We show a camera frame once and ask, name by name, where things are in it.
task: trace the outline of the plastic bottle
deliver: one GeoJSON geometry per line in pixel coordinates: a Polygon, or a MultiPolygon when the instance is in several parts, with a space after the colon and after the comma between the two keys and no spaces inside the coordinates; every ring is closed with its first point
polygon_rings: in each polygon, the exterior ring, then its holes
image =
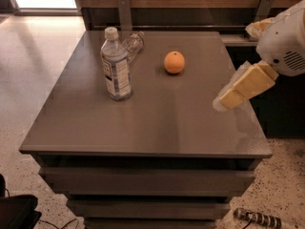
{"type": "Polygon", "coordinates": [[[106,28],[106,41],[101,48],[107,89],[114,100],[127,98],[132,92],[130,67],[127,61],[128,51],[118,37],[116,28],[106,28]]]}
{"type": "Polygon", "coordinates": [[[127,61],[130,64],[136,55],[143,49],[144,47],[144,32],[137,31],[131,33],[129,37],[127,37],[123,42],[123,46],[128,51],[127,61]]]}

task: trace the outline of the terrazzo floor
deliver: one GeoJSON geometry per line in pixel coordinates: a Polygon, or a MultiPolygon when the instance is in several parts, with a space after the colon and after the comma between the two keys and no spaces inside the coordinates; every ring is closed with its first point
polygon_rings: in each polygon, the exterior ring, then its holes
{"type": "MultiPolygon", "coordinates": [[[[75,219],[67,200],[52,192],[38,175],[36,162],[18,149],[84,30],[81,17],[11,15],[0,24],[0,174],[11,196],[37,196],[41,219],[58,227],[75,219]]],[[[259,164],[256,180],[231,201],[232,211],[217,222],[217,229],[244,227],[246,222],[233,217],[239,207],[305,226],[305,139],[268,141],[273,157],[259,164]]],[[[82,218],[77,219],[78,224],[66,228],[84,228],[82,218]]],[[[35,226],[48,228],[53,227],[44,222],[35,226]]]]}

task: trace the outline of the bottle cap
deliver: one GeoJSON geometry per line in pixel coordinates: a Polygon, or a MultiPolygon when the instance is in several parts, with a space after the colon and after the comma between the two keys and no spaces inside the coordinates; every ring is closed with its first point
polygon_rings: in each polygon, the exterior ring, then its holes
{"type": "Polygon", "coordinates": [[[105,38],[107,40],[116,40],[118,38],[118,32],[116,27],[105,28],[105,38]]]}

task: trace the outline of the robotic arm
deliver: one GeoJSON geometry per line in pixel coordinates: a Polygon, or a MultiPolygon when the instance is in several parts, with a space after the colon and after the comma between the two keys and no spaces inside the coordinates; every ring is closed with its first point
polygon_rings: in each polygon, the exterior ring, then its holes
{"type": "Polygon", "coordinates": [[[305,0],[271,20],[258,37],[257,53],[262,61],[245,62],[213,102],[220,112],[270,89],[279,74],[305,73],[305,0]]]}

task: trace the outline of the drawer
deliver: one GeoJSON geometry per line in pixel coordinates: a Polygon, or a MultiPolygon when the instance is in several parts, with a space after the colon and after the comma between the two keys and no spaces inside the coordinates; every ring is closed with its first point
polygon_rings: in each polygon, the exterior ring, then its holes
{"type": "Polygon", "coordinates": [[[85,219],[89,229],[214,229],[215,223],[191,220],[85,219]]]}
{"type": "Polygon", "coordinates": [[[102,198],[69,200],[68,207],[78,217],[116,219],[222,219],[229,204],[187,198],[102,198]]]}
{"type": "Polygon", "coordinates": [[[254,181],[249,171],[46,167],[40,175],[55,193],[107,196],[241,196],[254,181]]]}

